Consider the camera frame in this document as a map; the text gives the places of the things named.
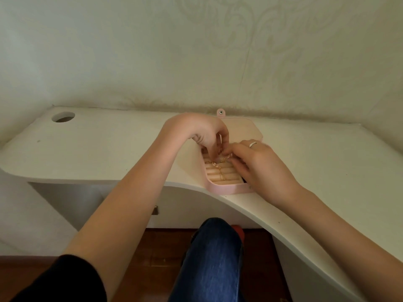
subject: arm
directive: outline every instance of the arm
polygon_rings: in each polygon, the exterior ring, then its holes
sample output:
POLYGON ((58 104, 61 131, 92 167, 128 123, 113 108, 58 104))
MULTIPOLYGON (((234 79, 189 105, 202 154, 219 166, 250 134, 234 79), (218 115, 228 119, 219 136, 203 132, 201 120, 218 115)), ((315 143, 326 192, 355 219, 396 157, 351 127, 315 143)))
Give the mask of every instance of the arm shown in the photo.
POLYGON ((165 179, 184 142, 193 138, 218 156, 219 135, 228 145, 228 130, 215 117, 184 113, 169 119, 156 140, 117 184, 77 233, 63 254, 91 263, 110 301, 144 233, 165 179))
POLYGON ((254 141, 231 144, 223 154, 234 153, 230 160, 241 176, 304 228, 370 301, 403 301, 403 263, 303 188, 268 145, 249 148, 254 141))

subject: blue jeans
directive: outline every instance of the blue jeans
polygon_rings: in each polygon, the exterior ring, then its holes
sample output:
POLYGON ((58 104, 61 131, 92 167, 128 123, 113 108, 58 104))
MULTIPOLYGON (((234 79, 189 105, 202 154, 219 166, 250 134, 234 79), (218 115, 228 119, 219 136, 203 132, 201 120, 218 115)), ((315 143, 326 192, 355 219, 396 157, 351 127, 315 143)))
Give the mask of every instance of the blue jeans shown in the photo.
POLYGON ((168 302, 243 302, 239 292, 243 247, 221 218, 194 234, 168 302))

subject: hand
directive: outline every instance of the hand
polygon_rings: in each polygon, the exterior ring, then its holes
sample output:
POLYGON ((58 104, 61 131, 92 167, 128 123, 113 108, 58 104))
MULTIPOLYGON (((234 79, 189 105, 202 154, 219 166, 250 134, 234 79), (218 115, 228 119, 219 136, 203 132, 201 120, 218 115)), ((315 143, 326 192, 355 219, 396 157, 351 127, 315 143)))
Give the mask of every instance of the hand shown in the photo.
POLYGON ((207 148, 211 161, 219 161, 219 153, 229 145, 229 133, 217 117, 199 113, 182 113, 170 118, 164 126, 175 126, 199 145, 207 148))
POLYGON ((228 161, 247 183, 275 207, 292 201, 303 187, 272 148, 256 140, 232 143, 223 155, 234 154, 228 161))

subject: wooden floor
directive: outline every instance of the wooden floor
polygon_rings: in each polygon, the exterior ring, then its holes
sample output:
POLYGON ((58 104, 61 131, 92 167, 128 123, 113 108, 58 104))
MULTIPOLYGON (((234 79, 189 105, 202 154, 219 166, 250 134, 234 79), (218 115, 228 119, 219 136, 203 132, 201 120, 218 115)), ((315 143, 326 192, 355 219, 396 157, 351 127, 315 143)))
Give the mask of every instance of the wooden floor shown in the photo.
MULTIPOLYGON (((113 302, 167 301, 194 230, 147 229, 113 302)), ((241 291, 247 302, 291 301, 271 235, 245 230, 241 291)), ((9 301, 52 259, 0 257, 0 302, 9 301)))

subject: person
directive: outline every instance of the person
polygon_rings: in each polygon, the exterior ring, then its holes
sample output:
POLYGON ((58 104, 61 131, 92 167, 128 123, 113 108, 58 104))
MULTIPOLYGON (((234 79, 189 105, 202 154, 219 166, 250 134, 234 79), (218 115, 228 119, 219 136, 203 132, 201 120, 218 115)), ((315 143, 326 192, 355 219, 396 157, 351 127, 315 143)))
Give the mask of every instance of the person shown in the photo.
MULTIPOLYGON (((189 139, 213 161, 229 161, 265 201, 305 229, 370 301, 403 301, 403 263, 302 187, 270 146, 229 144, 216 117, 183 113, 165 122, 150 148, 117 184, 55 263, 13 298, 17 301, 111 301, 143 235, 175 157, 189 139)), ((194 235, 170 302, 242 301, 242 242, 221 219, 194 235)))

